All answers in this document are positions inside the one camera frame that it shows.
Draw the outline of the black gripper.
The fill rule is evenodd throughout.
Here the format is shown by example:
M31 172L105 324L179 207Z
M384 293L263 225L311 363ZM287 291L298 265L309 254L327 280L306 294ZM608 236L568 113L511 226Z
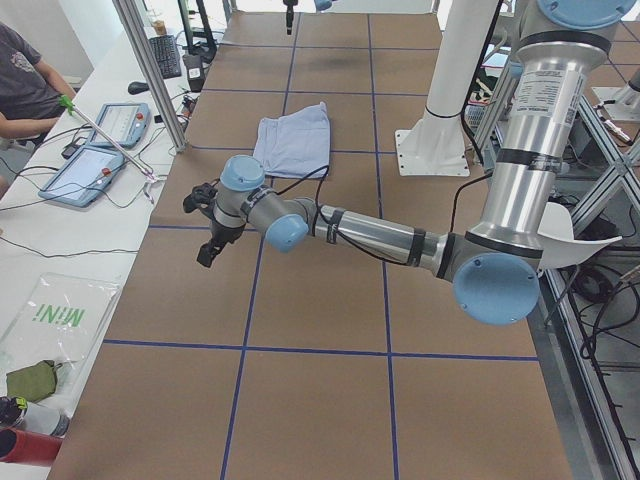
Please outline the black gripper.
M244 223L239 226L228 226L217 220L212 220L210 227L211 240L200 246L196 261L200 265L210 268L223 248L227 244L233 244L238 240L242 236L244 230Z

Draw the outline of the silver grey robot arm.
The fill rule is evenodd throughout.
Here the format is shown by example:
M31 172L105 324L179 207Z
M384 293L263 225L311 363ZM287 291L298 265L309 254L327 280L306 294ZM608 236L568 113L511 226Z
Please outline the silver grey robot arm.
M209 219L197 259L210 266L246 227L280 252L305 236L344 243L390 264L423 268L451 283L459 307L491 325L524 319L540 294L539 274L577 266L608 246L578 240L568 210L549 199L589 74L609 53L628 1L532 1L516 36L521 68L506 138L490 173L479 221L437 234L321 203L287 199L263 165L236 155L220 178L193 188L186 212Z

